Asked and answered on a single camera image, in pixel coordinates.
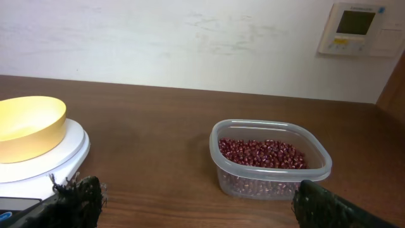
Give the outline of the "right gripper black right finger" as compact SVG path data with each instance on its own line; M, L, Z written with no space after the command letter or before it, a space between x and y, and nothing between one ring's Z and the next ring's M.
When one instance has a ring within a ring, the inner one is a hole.
M310 180L295 191L292 211L300 228L396 228Z

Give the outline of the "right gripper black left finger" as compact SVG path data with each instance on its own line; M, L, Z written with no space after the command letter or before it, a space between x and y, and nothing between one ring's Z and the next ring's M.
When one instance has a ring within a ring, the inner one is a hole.
M6 219L7 228L95 228L105 205L105 184L96 176L57 184L54 195Z

